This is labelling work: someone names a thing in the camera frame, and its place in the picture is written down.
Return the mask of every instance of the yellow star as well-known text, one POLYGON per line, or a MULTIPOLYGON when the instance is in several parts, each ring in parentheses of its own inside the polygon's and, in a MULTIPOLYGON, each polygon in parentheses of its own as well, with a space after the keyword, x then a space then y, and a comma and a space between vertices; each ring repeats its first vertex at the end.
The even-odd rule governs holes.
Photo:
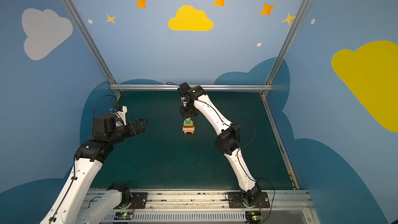
POLYGON ((224 7, 224 0, 216 0, 216 2, 214 2, 213 6, 216 6, 216 5, 221 5, 222 7, 224 7))
POLYGON ((113 24, 115 24, 115 22, 113 21, 113 19, 114 19, 115 17, 110 17, 110 16, 108 16, 108 14, 107 14, 106 16, 108 17, 107 22, 112 22, 113 24))
POLYGON ((266 3, 264 3, 264 9, 263 11, 260 13, 260 16, 262 14, 267 14, 268 16, 271 14, 271 10, 275 5, 267 5, 266 3))
POLYGON ((293 19, 293 18, 295 18, 296 16, 291 16, 290 15, 290 12, 289 13, 287 13, 287 18, 285 19, 285 20, 283 20, 282 22, 288 22, 289 23, 289 25, 290 25, 290 22, 291 22, 291 20, 293 19))
POLYGON ((147 1, 147 0, 137 0, 137 2, 138 2, 137 9, 138 9, 138 8, 144 8, 144 9, 146 9, 147 7, 145 6, 145 1, 147 1))

